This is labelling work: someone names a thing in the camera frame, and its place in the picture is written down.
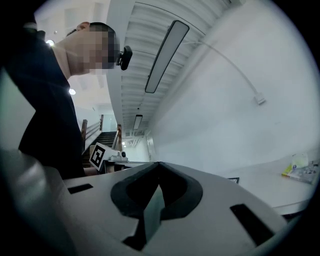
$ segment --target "ceiling panel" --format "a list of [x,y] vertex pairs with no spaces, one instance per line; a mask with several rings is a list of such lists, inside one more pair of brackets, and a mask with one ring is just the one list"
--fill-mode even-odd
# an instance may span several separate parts
[[[228,0],[137,0],[134,4],[124,45],[133,55],[121,72],[121,103],[124,130],[133,129],[136,115],[143,115],[140,129],[147,129],[163,97],[179,74],[198,42],[228,9]],[[189,26],[189,31],[165,70],[155,93],[145,93],[151,68],[161,43],[174,20]]]

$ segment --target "white wall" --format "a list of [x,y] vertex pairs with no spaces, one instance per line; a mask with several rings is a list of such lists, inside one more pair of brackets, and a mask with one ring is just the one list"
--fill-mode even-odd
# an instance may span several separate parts
[[124,147],[122,150],[130,162],[149,162],[146,137],[141,138],[134,148]]
[[320,145],[319,74],[289,20],[269,2],[226,12],[198,47],[150,122],[158,161],[209,173],[246,167]]
[[78,106],[75,106],[74,109],[80,131],[84,119],[88,121],[87,127],[94,125],[100,121],[99,113],[97,111],[94,111],[93,109],[86,109]]
[[0,149],[17,150],[36,110],[7,71],[0,70]]
[[117,121],[114,114],[104,114],[102,132],[116,132],[117,131]]
[[99,112],[99,115],[115,115],[111,103],[97,105],[96,108]]

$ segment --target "black shirt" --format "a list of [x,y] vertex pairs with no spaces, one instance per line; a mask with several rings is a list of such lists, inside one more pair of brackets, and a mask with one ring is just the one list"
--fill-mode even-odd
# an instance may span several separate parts
[[21,47],[5,67],[35,114],[19,149],[56,168],[62,179],[83,177],[82,137],[70,85],[47,43],[28,32],[20,39]]

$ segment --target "ceiling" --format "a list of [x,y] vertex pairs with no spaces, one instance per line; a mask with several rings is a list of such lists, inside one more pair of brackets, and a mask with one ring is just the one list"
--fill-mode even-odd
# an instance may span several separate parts
[[[73,76],[69,83],[76,91],[72,96],[75,106],[110,111],[112,103],[112,111],[117,122],[122,124],[122,130],[133,135],[136,115],[143,115],[139,128],[146,130],[180,69],[197,47],[183,43],[202,39],[229,6],[229,0],[51,0],[35,13],[35,18],[38,29],[46,32],[45,39],[57,43],[81,22],[105,23],[113,14],[115,19],[111,27],[120,37],[121,46],[129,45],[133,51],[128,69],[119,71],[118,68],[115,72],[118,80],[109,85],[105,74]],[[156,92],[145,93],[153,62],[174,20],[182,21],[190,29]]]
[[[121,75],[121,107],[124,130],[133,129],[136,115],[143,115],[140,129],[151,117],[196,45],[230,6],[229,0],[136,0],[125,32],[124,45],[133,55]],[[170,61],[155,93],[146,93],[148,75],[167,30],[174,20],[190,29]]]

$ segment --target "person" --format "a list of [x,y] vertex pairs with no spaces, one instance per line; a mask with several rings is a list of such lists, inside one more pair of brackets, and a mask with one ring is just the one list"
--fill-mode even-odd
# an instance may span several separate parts
[[82,22],[53,47],[32,26],[20,33],[23,44],[5,69],[35,114],[19,149],[56,168],[62,179],[89,175],[82,166],[82,137],[68,79],[113,68],[119,52],[116,33],[101,22]]

